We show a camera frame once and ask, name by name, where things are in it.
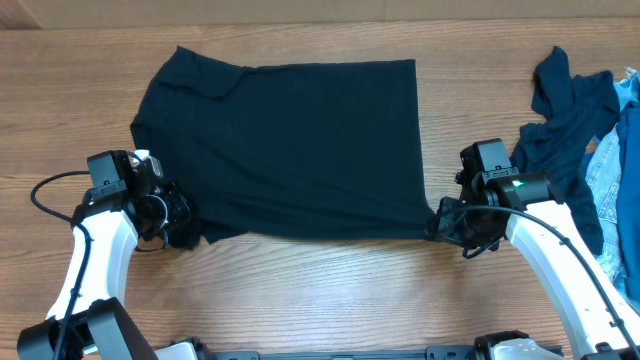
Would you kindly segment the black t-shirt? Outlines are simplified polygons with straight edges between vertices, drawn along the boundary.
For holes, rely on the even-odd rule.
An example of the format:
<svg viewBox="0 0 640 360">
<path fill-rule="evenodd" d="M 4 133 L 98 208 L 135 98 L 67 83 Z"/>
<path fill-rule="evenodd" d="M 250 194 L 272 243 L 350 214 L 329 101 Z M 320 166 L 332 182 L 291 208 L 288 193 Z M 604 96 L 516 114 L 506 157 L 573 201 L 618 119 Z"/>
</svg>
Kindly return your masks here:
<svg viewBox="0 0 640 360">
<path fill-rule="evenodd" d="M 432 216 L 410 59 L 244 67 L 181 47 L 131 133 L 211 242 L 418 239 Z"/>
</svg>

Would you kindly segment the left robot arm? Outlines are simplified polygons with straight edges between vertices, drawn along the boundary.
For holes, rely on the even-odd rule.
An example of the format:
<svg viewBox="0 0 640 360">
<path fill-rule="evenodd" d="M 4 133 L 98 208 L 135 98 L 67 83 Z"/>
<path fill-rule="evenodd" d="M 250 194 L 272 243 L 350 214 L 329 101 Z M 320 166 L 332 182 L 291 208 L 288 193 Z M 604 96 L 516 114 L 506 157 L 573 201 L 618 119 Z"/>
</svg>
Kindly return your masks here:
<svg viewBox="0 0 640 360">
<path fill-rule="evenodd" d="M 87 160 L 92 186 L 72 216 L 74 250 L 44 322 L 21 331 L 22 359 L 203 359 L 194 339 L 155 350 L 124 308 L 129 264 L 141 241 L 195 243 L 193 208 L 147 150 L 106 151 Z"/>
</svg>

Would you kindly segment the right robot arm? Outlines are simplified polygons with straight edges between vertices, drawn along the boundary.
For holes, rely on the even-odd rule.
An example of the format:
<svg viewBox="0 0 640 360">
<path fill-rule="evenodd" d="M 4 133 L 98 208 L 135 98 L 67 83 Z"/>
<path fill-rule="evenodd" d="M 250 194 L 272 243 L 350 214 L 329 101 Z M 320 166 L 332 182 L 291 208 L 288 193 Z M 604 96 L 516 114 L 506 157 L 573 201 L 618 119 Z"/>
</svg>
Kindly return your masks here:
<svg viewBox="0 0 640 360">
<path fill-rule="evenodd" d="M 522 173 L 499 139 L 460 153 L 457 198 L 444 197 L 427 239 L 459 246 L 466 259 L 507 240 L 543 286 L 577 359 L 636 359 L 639 315 L 609 282 L 543 173 Z"/>
</svg>

